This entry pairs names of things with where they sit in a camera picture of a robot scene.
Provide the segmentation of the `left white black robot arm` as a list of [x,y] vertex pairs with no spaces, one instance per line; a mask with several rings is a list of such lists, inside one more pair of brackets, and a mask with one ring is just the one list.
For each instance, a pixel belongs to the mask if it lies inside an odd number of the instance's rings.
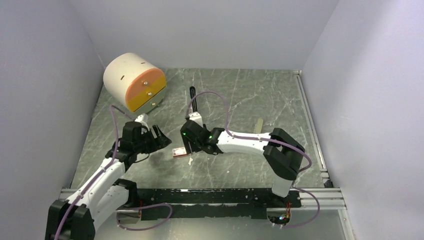
[[99,168],[65,200],[48,209],[46,240],[92,240],[97,229],[119,208],[139,210],[137,184],[122,176],[139,154],[151,154],[172,143],[157,125],[128,121]]

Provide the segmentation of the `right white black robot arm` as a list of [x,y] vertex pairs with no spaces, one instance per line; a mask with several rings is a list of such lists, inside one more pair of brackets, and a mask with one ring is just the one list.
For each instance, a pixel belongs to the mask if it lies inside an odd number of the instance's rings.
[[297,179],[305,148],[281,128],[268,133],[242,133],[215,127],[208,130],[193,120],[180,129],[188,154],[204,152],[209,155],[241,153],[258,155],[266,160],[275,174],[270,202],[282,207],[289,200],[289,191]]

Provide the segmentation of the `red staples box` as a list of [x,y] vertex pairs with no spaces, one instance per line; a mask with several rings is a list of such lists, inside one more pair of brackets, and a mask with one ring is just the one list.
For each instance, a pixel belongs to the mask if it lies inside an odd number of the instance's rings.
[[185,147],[178,147],[178,148],[172,149],[172,157],[173,158],[180,158],[180,157],[184,157],[184,156],[187,156],[187,155],[188,155],[188,152],[187,152]]

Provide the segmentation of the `blue black stapler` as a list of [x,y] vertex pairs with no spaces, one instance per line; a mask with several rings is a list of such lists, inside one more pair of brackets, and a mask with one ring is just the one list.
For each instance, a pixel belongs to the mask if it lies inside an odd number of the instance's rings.
[[195,96],[197,95],[196,88],[194,86],[189,87],[189,95],[191,104],[189,105],[189,113],[194,113],[198,111],[198,104]]

